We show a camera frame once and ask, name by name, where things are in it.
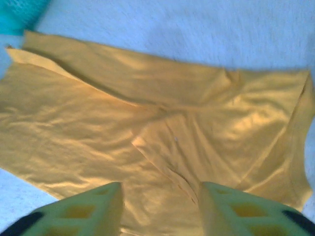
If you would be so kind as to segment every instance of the yellow fabric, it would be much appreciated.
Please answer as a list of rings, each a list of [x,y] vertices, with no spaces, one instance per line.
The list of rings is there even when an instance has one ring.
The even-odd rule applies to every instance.
[[[57,198],[123,182],[124,236],[201,236],[212,181],[301,210],[309,71],[180,63],[27,32],[0,81],[0,167]]]

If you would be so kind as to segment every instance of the white surface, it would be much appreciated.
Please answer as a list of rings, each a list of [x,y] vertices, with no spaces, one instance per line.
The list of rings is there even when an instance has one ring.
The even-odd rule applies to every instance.
[[[52,0],[38,31],[233,68],[312,68],[315,62],[315,0]],[[0,36],[0,45],[22,40]],[[0,76],[10,63],[2,48]],[[315,122],[305,148],[315,189],[313,144]],[[0,231],[51,201],[1,171]],[[304,213],[315,220],[315,196]]]

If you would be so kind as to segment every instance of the teal fabric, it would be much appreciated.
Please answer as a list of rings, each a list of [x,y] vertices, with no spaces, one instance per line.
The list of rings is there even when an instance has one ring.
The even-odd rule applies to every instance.
[[[0,0],[0,34],[33,30],[50,0]]]

